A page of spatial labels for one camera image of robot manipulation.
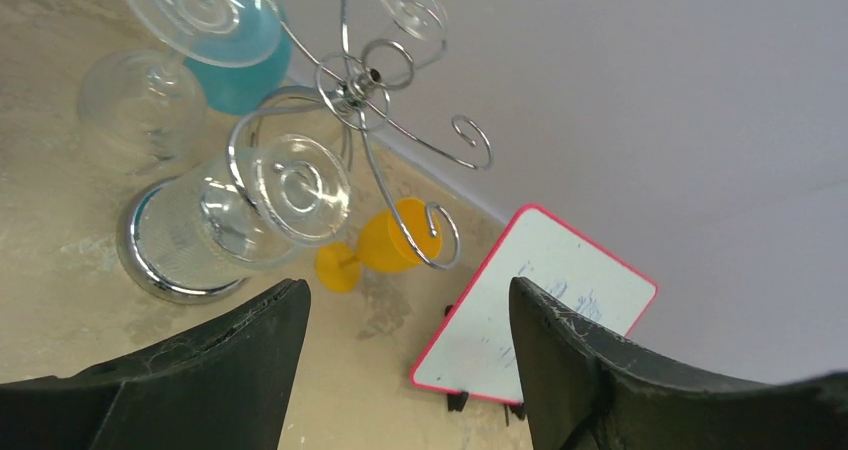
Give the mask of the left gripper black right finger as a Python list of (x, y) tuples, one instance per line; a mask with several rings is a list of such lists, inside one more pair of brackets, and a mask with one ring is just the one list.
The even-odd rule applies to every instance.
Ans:
[(847, 375), (771, 385), (651, 351), (512, 279), (509, 318), (536, 449), (843, 449)]

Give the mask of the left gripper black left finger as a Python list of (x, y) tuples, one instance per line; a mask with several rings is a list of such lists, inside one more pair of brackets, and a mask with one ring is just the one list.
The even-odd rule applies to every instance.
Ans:
[(5, 449), (274, 449), (311, 306), (286, 279), (242, 305), (73, 376), (1, 387)]

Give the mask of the clear tumbler glass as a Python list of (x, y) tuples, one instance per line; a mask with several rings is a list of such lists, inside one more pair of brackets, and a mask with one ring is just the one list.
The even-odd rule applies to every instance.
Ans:
[(142, 205), (141, 257), (166, 281), (212, 290), (336, 239), (352, 188), (340, 158), (299, 134), (216, 157), (171, 180)]

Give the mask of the clear wine glass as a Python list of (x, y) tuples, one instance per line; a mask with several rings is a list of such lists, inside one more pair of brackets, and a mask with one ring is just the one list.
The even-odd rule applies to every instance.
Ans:
[(102, 167), (147, 176), (189, 162), (204, 137), (207, 100), (191, 59), (244, 68), (281, 40), (274, 0), (124, 0), (165, 50), (111, 53), (77, 97), (80, 146)]

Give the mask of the blue plastic wine glass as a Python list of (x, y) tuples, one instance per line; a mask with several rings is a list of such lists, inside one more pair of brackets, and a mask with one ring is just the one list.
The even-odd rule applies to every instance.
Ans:
[(200, 83), (208, 106), (221, 113), (244, 115), (283, 82), (291, 61), (292, 43), (288, 33), (278, 28), (280, 40), (263, 61), (247, 67), (214, 66), (192, 58), (184, 65)]

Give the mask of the clear champagne flute glass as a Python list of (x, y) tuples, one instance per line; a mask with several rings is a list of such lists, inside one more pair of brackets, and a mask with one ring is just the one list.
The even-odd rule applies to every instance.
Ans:
[(449, 20), (440, 0), (379, 0), (393, 23), (387, 37), (400, 32), (431, 48), (416, 56), (410, 50), (416, 70), (439, 61), (447, 52)]

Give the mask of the orange plastic wine glass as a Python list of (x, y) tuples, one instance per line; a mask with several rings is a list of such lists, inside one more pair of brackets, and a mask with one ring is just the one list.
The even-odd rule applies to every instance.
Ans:
[[(443, 237), (430, 233), (425, 203), (417, 198), (396, 202), (403, 223), (419, 249), (429, 258), (439, 255)], [(402, 230), (386, 209), (373, 216), (362, 228), (355, 246), (343, 241), (319, 248), (314, 268), (320, 282), (329, 290), (347, 293), (354, 289), (367, 268), (378, 273), (402, 273), (423, 261), (408, 244)]]

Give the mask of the pink framed whiteboard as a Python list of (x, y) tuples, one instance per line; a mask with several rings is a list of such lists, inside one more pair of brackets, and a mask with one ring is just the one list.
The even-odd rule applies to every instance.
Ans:
[(539, 204), (511, 218), (410, 371), (413, 386), (517, 404), (509, 285), (526, 277), (580, 315), (627, 335), (657, 284)]

